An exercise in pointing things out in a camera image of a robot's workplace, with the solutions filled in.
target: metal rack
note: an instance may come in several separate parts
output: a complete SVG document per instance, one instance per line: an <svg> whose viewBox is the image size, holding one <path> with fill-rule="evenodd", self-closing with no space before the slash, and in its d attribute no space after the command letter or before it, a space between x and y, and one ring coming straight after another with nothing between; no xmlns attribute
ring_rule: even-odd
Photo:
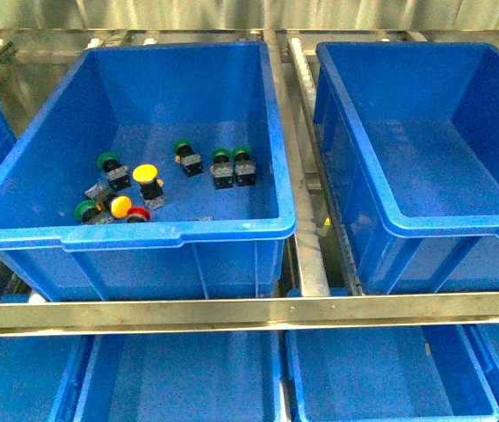
<svg viewBox="0 0 499 422"><path fill-rule="evenodd" d="M0 304L0 336L499 322L499 293L361 294L348 245L345 241L338 244L332 226L322 224L330 206L322 189L322 163L315 148L310 109L311 81L318 71L318 42L458 40L490 42L499 47L499 31L0 30L5 46L0 51L0 102L16 135L94 38L115 47L142 45L146 39L162 43L267 43L298 216L297 231L287 241L283 277L271 299ZM289 43L292 38L300 40L297 47ZM301 57L306 57L305 66ZM18 284L14 277L0 262L0 299L6 287L9 290ZM352 296L329 296L330 287L342 285ZM295 287L302 297L287 298L287 291Z"/></svg>

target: bin rim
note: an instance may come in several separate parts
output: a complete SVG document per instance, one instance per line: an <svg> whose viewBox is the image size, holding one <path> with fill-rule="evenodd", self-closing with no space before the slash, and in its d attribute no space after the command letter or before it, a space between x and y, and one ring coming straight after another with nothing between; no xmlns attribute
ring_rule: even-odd
<svg viewBox="0 0 499 422"><path fill-rule="evenodd" d="M329 49L331 47L361 46L365 48L397 47L415 49L440 49L450 47L473 47L482 52L488 50L499 56L499 48L487 43L469 42L322 42L316 47L316 54L324 71L326 81L337 107L348 128L353 145L361 151L357 154L358 162L365 178L369 191L374 198L375 206L380 214L385 229L397 237L442 237L442 236L496 236L499 238L499 215L459 215L439 217L408 217L404 215L396 202L394 194L382 170L382 166L365 127L359 118L351 96L347 91L343 79Z"/></svg>
<svg viewBox="0 0 499 422"><path fill-rule="evenodd" d="M253 240L283 240L296 229L293 192L286 160L284 136L281 127L277 94L274 88L271 60L267 45L262 41L235 41L223 43L158 44L144 47L100 47L82 52L64 78L39 109L21 135L8 157L0 165L0 187L18 164L44 119L55 108L62 93L73 81L84 61L93 55L110 51L142 51L157 54L162 49L221 48L236 46L258 49L259 68L263 78L264 104L271 145L271 164L275 176L278 213L265 219L151 222L149 224L106 224L48 226L37 228L0 229L0 251L62 247L65 251L127 250L179 247L194 242L229 242Z"/></svg>

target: metal shelf frame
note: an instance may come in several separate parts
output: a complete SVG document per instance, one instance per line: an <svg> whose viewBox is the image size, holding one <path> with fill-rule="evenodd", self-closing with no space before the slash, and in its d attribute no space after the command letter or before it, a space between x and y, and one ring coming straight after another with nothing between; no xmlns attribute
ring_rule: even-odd
<svg viewBox="0 0 499 422"><path fill-rule="evenodd" d="M141 46L147 38L157 42L263 40L271 55L298 218L296 233L287 241L284 276L276 297L0 304L0 336L499 323L499 293L362 295L348 245L345 241L326 243L325 233L333 229L319 224L329 215L330 206L322 190L322 162L307 100L307 84L317 72L317 42L462 40L486 41L499 47L499 31L0 30L0 38L10 43L0 55L0 100L17 135L91 38L115 47ZM300 39L300 52L289 48L292 38ZM306 57L306 71L299 67L295 54ZM36 90L34 71L45 75ZM344 257L341 262L327 258L332 246ZM340 280L331 275L334 271L341 274ZM0 299L12 277L0 262ZM329 288L342 282L351 295L329 296ZM302 297L285 297L290 288L299 288Z"/></svg>

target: yellow mushroom button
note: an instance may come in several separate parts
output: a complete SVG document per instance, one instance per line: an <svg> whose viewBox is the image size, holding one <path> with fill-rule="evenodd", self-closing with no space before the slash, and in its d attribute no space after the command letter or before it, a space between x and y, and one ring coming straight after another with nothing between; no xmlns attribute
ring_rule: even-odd
<svg viewBox="0 0 499 422"><path fill-rule="evenodd" d="M133 202L127 196L118 196L111 202L111 214L115 218L125 218Z"/></svg>
<svg viewBox="0 0 499 422"><path fill-rule="evenodd" d="M158 169L152 164L143 164L136 167L133 171L133 179L138 183L150 183L158 175Z"/></svg>

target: metal shelf rail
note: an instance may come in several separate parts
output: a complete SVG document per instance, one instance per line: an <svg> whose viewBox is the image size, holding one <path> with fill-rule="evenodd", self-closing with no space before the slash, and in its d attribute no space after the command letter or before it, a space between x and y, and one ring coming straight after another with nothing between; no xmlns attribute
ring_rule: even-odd
<svg viewBox="0 0 499 422"><path fill-rule="evenodd" d="M320 188L322 163L315 150L311 120L315 44L323 40L487 41L499 47L499 31L128 31L0 30L0 101L19 135L58 80L91 39L105 46L153 42L263 40L271 54L275 89L286 138L298 228L287 242L279 291L300 289L302 297L267 299L41 302L0 304L0 336L140 333L161 331L284 330L304 328L464 324L499 322L499 293L367 296L361 294L349 247L344 259L326 258L332 245L320 236L329 198ZM352 295L330 297L336 285L327 274L334 266ZM0 262L0 298L13 274Z"/></svg>

